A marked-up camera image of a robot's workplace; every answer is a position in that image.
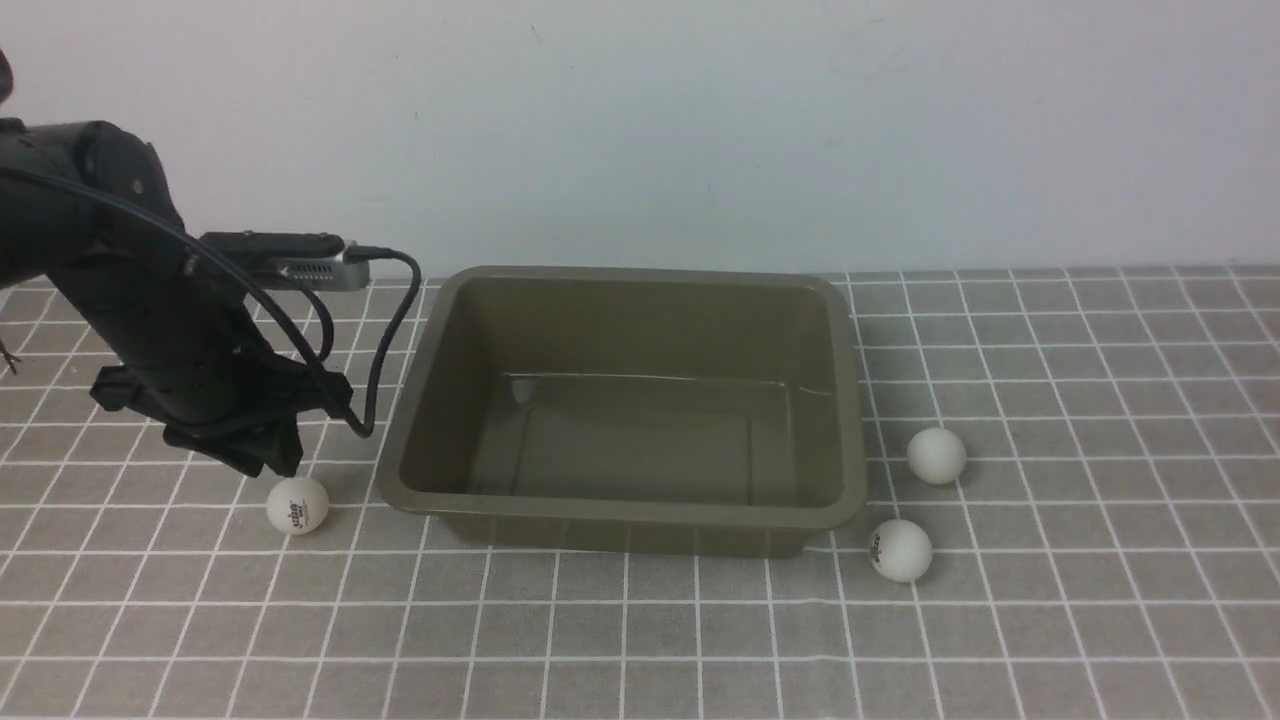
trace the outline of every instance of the table surface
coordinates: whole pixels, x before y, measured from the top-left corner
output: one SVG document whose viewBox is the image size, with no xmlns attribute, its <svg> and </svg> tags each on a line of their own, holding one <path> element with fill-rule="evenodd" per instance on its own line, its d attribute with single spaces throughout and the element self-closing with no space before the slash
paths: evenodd
<svg viewBox="0 0 1280 720">
<path fill-rule="evenodd" d="M 274 478 L 97 410 L 108 347 L 47 284 L 15 290 L 0 714 L 1280 714 L 1280 268 L 823 277 L 856 314 L 870 501 L 769 562 L 467 546 L 383 505 L 380 441 L 315 414 L 302 470 L 334 507 L 284 538 L 262 516 Z M 401 292 L 330 299 L 330 365 L 365 377 Z M 932 488 L 904 446 L 940 421 L 972 460 Z M 914 587 L 867 561 L 893 516 L 937 548 Z"/>
</svg>

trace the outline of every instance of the black robotic arm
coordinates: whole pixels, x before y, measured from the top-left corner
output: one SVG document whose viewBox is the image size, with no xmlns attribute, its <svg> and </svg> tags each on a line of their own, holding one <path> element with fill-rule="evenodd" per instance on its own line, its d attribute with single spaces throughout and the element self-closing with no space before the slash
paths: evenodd
<svg viewBox="0 0 1280 720">
<path fill-rule="evenodd" d="M 12 73 L 0 54 L 0 102 Z M 366 419 L 349 407 L 342 373 L 324 369 L 264 286 L 358 290 L 367 261 L 407 261 L 413 282 L 379 346 Z M 155 150 L 105 122 L 26 127 L 0 119 L 0 288 L 45 274 L 118 355 L 90 391 L 109 411 L 165 424 L 166 443 L 247 475 L 293 475 L 302 457 L 297 414 L 323 409 L 372 432 L 378 374 L 420 272 L 406 255 L 329 234 L 183 229 Z M 278 355 L 244 307 L 248 292 L 293 340 Z"/>
</svg>

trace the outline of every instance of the gray tile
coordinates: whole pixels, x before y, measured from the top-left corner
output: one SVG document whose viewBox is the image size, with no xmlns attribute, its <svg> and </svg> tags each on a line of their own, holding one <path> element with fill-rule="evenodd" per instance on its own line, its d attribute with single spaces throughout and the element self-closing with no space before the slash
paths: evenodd
<svg viewBox="0 0 1280 720">
<path fill-rule="evenodd" d="M 970 319 L 979 345 L 1032 345 L 1036 342 L 1030 325 L 1027 324 L 1027 318 L 1023 315 L 978 315 Z"/>
<path fill-rule="evenodd" d="M 159 507 L 108 507 L 86 550 L 146 550 L 160 523 Z"/>
<path fill-rule="evenodd" d="M 549 552 L 494 553 L 485 600 L 550 600 L 554 561 Z"/>
<path fill-rule="evenodd" d="M 858 337 L 865 347 L 915 346 L 915 328 L 908 315 L 855 318 Z"/>
<path fill-rule="evenodd" d="M 315 683 L 311 716 L 381 717 L 390 674 L 390 662 L 325 662 Z M 472 706 L 479 706 L 474 693 L 472 698 Z"/>
<path fill-rule="evenodd" d="M 1187 406 L 1171 380 L 1120 380 L 1116 383 L 1133 415 L 1185 415 Z"/>
<path fill-rule="evenodd" d="M 1047 378 L 1039 351 L 1032 347 L 983 348 L 991 378 L 996 380 L 1038 380 Z"/>
<path fill-rule="evenodd" d="M 1222 662 L 1178 662 L 1174 682 L 1193 717 L 1262 717 L 1266 712 L 1244 667 Z"/>
<path fill-rule="evenodd" d="M 250 660 L 236 689 L 237 717 L 302 717 L 316 667 L 310 662 Z"/>
<path fill-rule="evenodd" d="M 764 600 L 764 561 L 739 557 L 700 557 L 703 600 Z"/>
<path fill-rule="evenodd" d="M 698 717 L 698 705 L 696 664 L 627 664 L 627 717 Z"/>
<path fill-rule="evenodd" d="M 1194 313 L 1144 313 L 1142 319 L 1156 342 L 1208 341 L 1208 334 Z"/>
<path fill-rule="evenodd" d="M 780 657 L 847 657 L 840 607 L 817 602 L 773 606 Z"/>
<path fill-rule="evenodd" d="M 772 655 L 769 609 L 765 605 L 703 605 L 701 638 L 703 655 L 710 657 Z"/>
<path fill-rule="evenodd" d="M 45 505 L 99 505 L 120 473 L 115 465 L 68 465 L 58 473 Z"/>
<path fill-rule="evenodd" d="M 1062 397 L 1068 415 L 1071 416 L 1125 414 L 1120 395 L 1110 382 L 1061 383 L 1057 386 L 1057 392 Z"/>
<path fill-rule="evenodd" d="M 675 555 L 632 555 L 627 597 L 692 600 L 694 559 Z"/>
<path fill-rule="evenodd" d="M 1280 653 L 1280 606 L 1224 605 L 1226 621 L 1248 657 L 1276 657 Z"/>
<path fill-rule="evenodd" d="M 1175 378 L 1226 378 L 1230 370 L 1217 351 L 1207 345 L 1169 345 L 1161 354 Z"/>
<path fill-rule="evenodd" d="M 566 580 L 570 577 L 567 570 L 575 562 L 581 562 L 580 557 L 595 557 L 591 555 L 566 555 L 561 559 L 559 593 L 564 597 Z M 484 579 L 485 556 L 480 553 L 431 553 L 426 552 L 419 559 L 417 584 L 413 588 L 413 600 L 417 601 L 458 601 L 476 600 L 480 597 L 480 584 Z"/>
<path fill-rule="evenodd" d="M 1256 547 L 1240 509 L 1234 505 L 1178 505 L 1178 519 L 1192 547 Z"/>
<path fill-rule="evenodd" d="M 1189 553 L 1134 552 L 1126 559 L 1143 600 L 1210 598 Z"/>
<path fill-rule="evenodd" d="M 878 577 L 867 579 L 868 582 L 883 583 Z M 900 587 L 906 600 L 910 600 L 910 589 L 908 585 L 893 585 Z M 916 582 L 916 592 L 922 602 L 929 601 L 955 601 L 955 600 L 986 600 L 987 591 L 982 582 L 982 570 L 978 568 L 978 555 L 977 553 L 957 553 L 946 552 L 933 556 L 933 561 L 929 564 L 928 573 Z M 858 597 L 858 593 L 849 592 L 846 589 L 846 596 L 850 598 L 865 600 Z M 893 597 L 886 600 L 897 600 Z"/>
<path fill-rule="evenodd" d="M 1130 279 L 1129 290 L 1139 310 L 1181 310 L 1190 307 L 1176 279 Z"/>
<path fill-rule="evenodd" d="M 206 555 L 151 555 L 138 571 L 129 600 L 173 601 L 196 600 L 200 582 L 211 557 Z"/>
<path fill-rule="evenodd" d="M 1056 380 L 1105 379 L 1107 368 L 1096 347 L 1042 347 L 1044 364 Z"/>
<path fill-rule="evenodd" d="M 934 673 L 947 717 L 1019 717 L 1009 670 L 1002 662 L 947 662 L 934 667 Z"/>
<path fill-rule="evenodd" d="M 900 284 L 852 284 L 850 292 L 856 315 L 906 314 L 906 296 Z"/>
<path fill-rule="evenodd" d="M 1047 382 L 996 383 L 996 393 L 1000 396 L 1000 406 L 1007 418 L 1057 418 L 1062 415 L 1062 406 L 1057 401 L 1053 386 Z"/>
<path fill-rule="evenodd" d="M 475 605 L 425 605 L 410 609 L 404 657 L 467 657 L 475 634 Z"/>
<path fill-rule="evenodd" d="M 788 560 L 771 560 L 774 600 L 837 600 L 831 557 L 806 551 Z"/>
<path fill-rule="evenodd" d="M 908 605 L 851 605 L 849 634 L 855 657 L 924 659 L 920 621 Z"/>
<path fill-rule="evenodd" d="M 0 575 L 0 600 L 54 600 L 73 555 L 14 555 Z"/>
<path fill-rule="evenodd" d="M 220 555 L 214 557 L 200 598 L 204 601 L 241 602 L 265 600 L 271 573 L 275 570 L 275 557 L 266 555 Z"/>
<path fill-rule="evenodd" d="M 925 347 L 924 361 L 933 380 L 986 380 L 987 369 L 978 350 Z"/>
<path fill-rule="evenodd" d="M 929 666 L 924 662 L 860 661 L 858 685 L 868 719 L 938 716 Z"/>
<path fill-rule="evenodd" d="M 252 655 L 260 657 L 319 657 L 333 609 L 319 605 L 268 605 L 253 639 Z M 471 625 L 467 625 L 467 647 Z M 310 688 L 310 675 L 307 675 Z"/>
<path fill-rule="evenodd" d="M 778 665 L 785 717 L 836 717 L 858 706 L 850 665 L 813 660 Z"/>
<path fill-rule="evenodd" d="M 145 717 L 151 710 L 165 662 L 101 662 L 84 691 L 79 715 Z"/>
<path fill-rule="evenodd" d="M 1215 552 L 1201 568 L 1219 600 L 1280 600 L 1280 584 L 1261 552 Z"/>
<path fill-rule="evenodd" d="M 1226 364 L 1236 375 L 1275 378 L 1280 375 L 1280 352 L 1270 345 L 1220 345 Z"/>
<path fill-rule="evenodd" d="M 1280 459 L 1276 457 L 1247 457 L 1222 460 L 1222 469 L 1235 488 L 1235 492 L 1244 500 L 1276 500 L 1280 498 Z"/>
<path fill-rule="evenodd" d="M 387 716 L 401 720 L 458 717 L 466 685 L 466 662 L 401 662 Z"/>
<path fill-rule="evenodd" d="M 1107 671 L 1097 673 L 1094 679 L 1108 717 L 1181 717 L 1158 662 L 1108 662 Z"/>
<path fill-rule="evenodd" d="M 78 551 L 96 516 L 97 510 L 41 507 L 18 548 Z"/>
<path fill-rule="evenodd" d="M 703 705 L 707 717 L 777 717 L 772 662 L 705 662 Z"/>
<path fill-rule="evenodd" d="M 969 318 L 963 315 L 931 315 L 914 318 L 920 345 L 974 345 Z"/>
<path fill-rule="evenodd" d="M 1083 662 L 1016 662 L 1014 682 L 1028 720 L 1101 717 Z"/>
<path fill-rule="evenodd" d="M 1153 346 L 1103 346 L 1098 348 L 1111 374 L 1125 378 L 1165 378 L 1169 373 Z"/>
<path fill-rule="evenodd" d="M 969 507 L 978 547 L 983 550 L 1043 550 L 1030 505 L 977 505 Z"/>
<path fill-rule="evenodd" d="M 1144 556 L 1132 555 L 1129 560 L 1142 557 Z M 1133 584 L 1116 552 L 1060 552 L 1053 555 L 1053 562 L 1062 578 L 1062 589 L 1073 601 L 1134 600 Z M 1153 574 L 1151 579 L 1160 583 L 1158 574 Z"/>
<path fill-rule="evenodd" d="M 178 646 L 182 625 L 187 621 L 187 610 L 183 606 L 124 606 L 104 655 L 113 657 L 168 657 Z"/>
<path fill-rule="evenodd" d="M 936 418 L 933 393 L 925 383 L 893 383 L 872 386 L 876 411 L 881 418 Z"/>
<path fill-rule="evenodd" d="M 1021 466 L 1037 502 L 1094 500 L 1080 460 L 1023 460 Z"/>
<path fill-rule="evenodd" d="M 1147 460 L 1091 460 L 1098 496 L 1112 500 L 1164 500 L 1160 483 Z"/>
<path fill-rule="evenodd" d="M 1239 310 L 1244 309 L 1244 299 L 1235 290 L 1235 283 L 1221 281 L 1183 281 L 1192 305 L 1201 310 Z"/>
<path fill-rule="evenodd" d="M 1219 405 L 1212 409 L 1217 413 L 1251 413 L 1252 407 L 1249 401 L 1253 402 L 1253 407 L 1257 407 L 1258 413 L 1280 414 L 1280 383 L 1272 379 L 1265 380 L 1240 380 L 1244 386 L 1244 391 L 1249 393 L 1248 401 L 1239 393 L 1235 392 L 1234 396 L 1219 396 Z"/>
<path fill-rule="evenodd" d="M 1151 342 L 1137 313 L 1088 313 L 1084 318 L 1100 345 Z"/>
<path fill-rule="evenodd" d="M 923 380 L 924 365 L 918 350 L 868 347 L 867 377 L 876 382 Z"/>
<path fill-rule="evenodd" d="M 1083 605 L 1071 609 L 1084 652 L 1092 657 L 1152 657 L 1156 643 L 1142 611 L 1133 605 Z"/>
<path fill-rule="evenodd" d="M 1005 605 L 1000 629 L 1011 657 L 1079 657 L 1065 606 Z"/>
<path fill-rule="evenodd" d="M 1160 482 L 1172 500 L 1228 500 L 1231 491 L 1212 460 L 1156 460 Z"/>
<path fill-rule="evenodd" d="M 413 578 L 412 555 L 352 555 L 342 600 L 348 602 L 402 602 Z M 479 588 L 466 600 L 480 597 Z"/>
<path fill-rule="evenodd" d="M 1167 505 L 1135 503 L 1107 507 L 1111 527 L 1115 528 L 1120 547 L 1181 548 L 1184 546 L 1178 523 Z"/>
<path fill-rule="evenodd" d="M 102 650 L 115 609 L 105 605 L 56 605 L 36 638 L 37 657 L 93 657 Z"/>
<path fill-rule="evenodd" d="M 1253 418 L 1201 418 L 1199 427 L 1219 455 L 1271 455 L 1275 448 Z"/>
<path fill-rule="evenodd" d="M 1028 313 L 1078 310 L 1071 286 L 1066 282 L 1019 282 L 1018 293 Z"/>
<path fill-rule="evenodd" d="M 204 605 L 193 609 L 178 648 L 187 657 L 242 657 L 257 624 L 259 607 Z"/>
<path fill-rule="evenodd" d="M 705 644 L 703 652 L 716 655 L 709 652 Z M 616 657 L 621 653 L 621 605 L 561 605 L 556 607 L 552 655 L 561 657 Z"/>
<path fill-rule="evenodd" d="M 1234 657 L 1217 610 L 1202 605 L 1152 605 L 1147 616 L 1166 657 Z"/>
<path fill-rule="evenodd" d="M 1196 423 L 1183 418 L 1142 418 L 1134 420 L 1138 437 L 1153 457 L 1178 457 L 1207 454 Z"/>
<path fill-rule="evenodd" d="M 20 657 L 27 655 L 31 639 L 36 637 L 46 607 L 40 605 L 13 605 L 0 611 L 0 653 Z"/>
<path fill-rule="evenodd" d="M 160 523 L 152 547 L 160 551 L 216 550 L 227 515 L 228 510 L 221 507 L 170 507 Z"/>
<path fill-rule="evenodd" d="M 1075 457 L 1075 438 L 1066 420 L 1009 420 L 1019 457 Z"/>
<path fill-rule="evenodd" d="M 552 662 L 547 671 L 548 717 L 616 717 L 617 662 Z"/>
<path fill-rule="evenodd" d="M 499 610 L 490 607 L 489 612 Z M 547 609 L 543 607 L 543 632 L 547 628 Z M 404 609 L 399 606 L 342 606 L 337 609 L 333 618 L 333 629 L 329 632 L 329 647 L 325 648 L 326 657 L 394 657 L 396 647 L 399 644 L 401 625 L 404 623 Z M 536 625 L 515 629 L 516 635 L 536 634 Z M 545 639 L 539 650 L 545 648 Z M 477 650 L 480 655 L 493 655 Z"/>
<path fill-rule="evenodd" d="M 627 610 L 627 655 L 694 655 L 694 612 L 692 605 L 632 605 Z"/>
<path fill-rule="evenodd" d="M 1142 457 L 1142 445 L 1126 420 L 1074 419 L 1071 428 L 1085 457 Z"/>
<path fill-rule="evenodd" d="M 78 700 L 77 693 L 67 692 L 67 688 L 77 691 L 82 688 L 88 671 L 87 661 L 28 661 L 13 679 L 9 698 L 0 711 L 9 717 L 20 715 L 67 717 Z"/>
<path fill-rule="evenodd" d="M 1252 313 L 1206 313 L 1201 315 L 1208 334 L 1217 342 L 1263 342 L 1270 340 Z"/>
<path fill-rule="evenodd" d="M 480 614 L 476 655 L 530 657 L 547 652 L 548 605 L 490 605 Z"/>
<path fill-rule="evenodd" d="M 989 607 L 927 606 L 924 630 L 933 657 L 1000 657 L 996 620 Z"/>
<path fill-rule="evenodd" d="M 338 584 L 346 566 L 347 559 L 340 555 L 287 552 L 280 559 L 271 601 L 332 602 L 338 598 Z"/>
<path fill-rule="evenodd" d="M 541 696 L 541 662 L 476 662 L 465 716 L 532 717 Z"/>
<path fill-rule="evenodd" d="M 239 667 L 238 660 L 175 662 L 160 689 L 156 715 L 223 716 L 230 703 Z"/>
</svg>

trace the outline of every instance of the white ball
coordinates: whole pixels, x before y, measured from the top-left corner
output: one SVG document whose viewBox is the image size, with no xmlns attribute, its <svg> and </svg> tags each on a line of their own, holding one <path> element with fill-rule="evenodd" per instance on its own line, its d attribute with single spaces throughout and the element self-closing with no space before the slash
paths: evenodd
<svg viewBox="0 0 1280 720">
<path fill-rule="evenodd" d="M 914 583 L 933 561 L 933 543 L 910 520 L 881 523 L 872 533 L 872 566 L 895 583 Z"/>
<path fill-rule="evenodd" d="M 316 529 L 329 514 L 329 493 L 306 475 L 285 478 L 266 496 L 266 518 L 276 530 L 301 536 Z"/>
<path fill-rule="evenodd" d="M 906 464 L 916 478 L 931 486 L 959 479 L 965 460 L 964 443 L 955 433 L 943 428 L 920 430 L 906 445 Z"/>
</svg>

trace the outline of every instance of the black cable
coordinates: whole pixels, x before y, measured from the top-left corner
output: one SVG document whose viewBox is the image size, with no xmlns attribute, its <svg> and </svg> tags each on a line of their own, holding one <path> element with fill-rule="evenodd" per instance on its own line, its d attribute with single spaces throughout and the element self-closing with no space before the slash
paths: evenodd
<svg viewBox="0 0 1280 720">
<path fill-rule="evenodd" d="M 378 350 L 374 352 L 374 361 L 369 366 L 369 382 L 365 384 L 365 423 L 360 428 L 356 428 L 356 425 L 352 425 L 351 419 L 347 419 L 347 424 L 351 425 L 351 428 L 356 430 L 360 437 L 370 437 L 374 434 L 374 423 L 378 420 L 378 382 L 383 374 L 383 363 L 387 360 L 387 351 L 392 346 L 396 331 L 399 328 L 401 322 L 404 320 L 404 315 L 408 314 L 410 307 L 412 307 L 413 299 L 417 296 L 417 288 L 422 284 L 422 269 L 419 268 L 417 260 L 410 258 L 399 250 L 390 250 L 387 247 L 365 247 L 356 245 L 348 247 L 343 256 L 347 260 L 399 260 L 401 263 L 408 265 L 408 270 L 412 275 L 408 282 L 408 290 L 404 292 L 404 297 L 401 299 L 399 307 L 397 307 L 396 314 L 392 315 L 390 323 L 387 324 L 387 332 L 383 333 L 383 340 L 378 342 Z"/>
<path fill-rule="evenodd" d="M 316 293 L 311 292 L 311 288 L 302 284 L 298 278 L 292 275 L 280 277 L 293 290 L 301 292 L 307 299 L 307 302 L 311 304 L 311 309 L 316 311 L 316 316 L 320 319 L 320 352 L 316 354 L 316 359 L 324 363 L 329 359 L 329 354 L 333 352 L 333 315 L 329 314 L 329 307 L 325 306 L 324 301 Z"/>
<path fill-rule="evenodd" d="M 369 421 L 361 423 L 360 418 L 356 416 L 351 406 L 342 406 L 342 402 L 334 395 L 334 389 L 329 386 L 329 382 L 325 377 L 326 370 L 324 369 L 324 364 L 321 364 L 320 359 L 316 357 L 315 351 L 311 348 L 311 343 L 308 343 L 307 340 L 302 337 L 302 333 L 298 331 L 298 327 L 293 323 L 289 315 L 284 310 L 282 310 L 280 306 L 275 302 L 275 300 L 270 295 L 268 295 L 266 291 L 264 291 L 256 282 L 253 282 L 253 279 L 250 278 L 248 274 L 244 273 L 244 270 L 239 269 L 234 263 L 228 260 L 221 252 L 214 250 L 212 247 L 206 246 L 205 243 L 197 241 L 186 232 L 179 231 L 178 228 L 170 225 L 168 220 L 160 218 L 155 213 L 151 213 L 150 210 L 133 205 L 108 192 L 102 192 L 100 190 L 95 190 L 92 187 L 87 187 L 72 181 L 42 176 L 27 170 L 19 170 L 17 168 L 0 168 L 0 178 L 9 178 L 24 182 L 27 184 L 44 187 L 46 190 L 64 192 L 68 195 L 73 195 L 76 197 L 91 200 L 93 202 L 97 202 L 99 205 L 104 205 L 113 210 L 124 213 L 131 218 L 147 223 L 148 225 L 163 232 L 170 238 L 177 240 L 183 246 L 186 246 L 187 250 L 212 264 L 215 268 L 218 268 L 219 270 L 229 275 L 232 279 L 238 282 L 241 287 L 243 287 L 244 291 L 253 300 L 256 300 L 259 305 L 262 306 L 264 310 L 266 310 L 266 314 L 270 315 L 271 319 L 280 325 L 280 329 L 284 331 L 284 334 L 289 338 L 289 342 L 293 343 L 294 350 L 297 350 L 298 355 L 302 356 L 302 363 L 307 366 L 307 370 L 311 372 L 312 378 L 320 387 L 321 395 L 324 395 L 324 398 L 328 401 L 329 409 L 332 410 L 343 407 L 342 418 L 343 420 L 346 420 L 348 425 L 351 425 L 351 429 L 357 436 L 367 438 L 371 434 L 374 434 L 372 411 L 376 409 L 378 405 L 376 402 L 378 388 L 370 384 L 370 387 L 366 389 L 366 392 L 370 393 L 369 398 L 366 398 L 365 401 L 365 414 Z M 356 246 L 352 247 L 351 250 L 357 250 L 357 249 L 360 247 Z M 348 250 L 346 255 L 348 259 L 352 258 L 353 255 L 351 250 Z M 417 263 L 415 263 L 412 258 L 404 255 L 403 252 L 398 252 L 394 250 L 384 250 L 380 247 L 367 247 L 360 250 L 365 250 L 366 251 L 365 254 L 369 259 L 394 258 L 406 261 L 410 264 L 410 268 L 413 272 L 413 284 L 410 287 L 408 292 L 404 293 L 404 301 L 397 310 L 397 314 L 393 318 L 392 324 L 387 327 L 388 332 L 383 336 L 383 341 L 378 346 L 378 355 L 374 356 L 374 368 L 370 372 L 370 379 L 375 379 L 381 373 L 381 360 L 387 355 L 387 348 L 390 347 L 390 340 L 392 340 L 390 336 L 394 332 L 394 329 L 399 327 L 399 322 L 404 319 L 404 315 L 408 313 L 410 302 L 412 301 L 413 296 L 417 295 L 417 286 L 421 282 L 421 272 L 417 268 Z"/>
</svg>

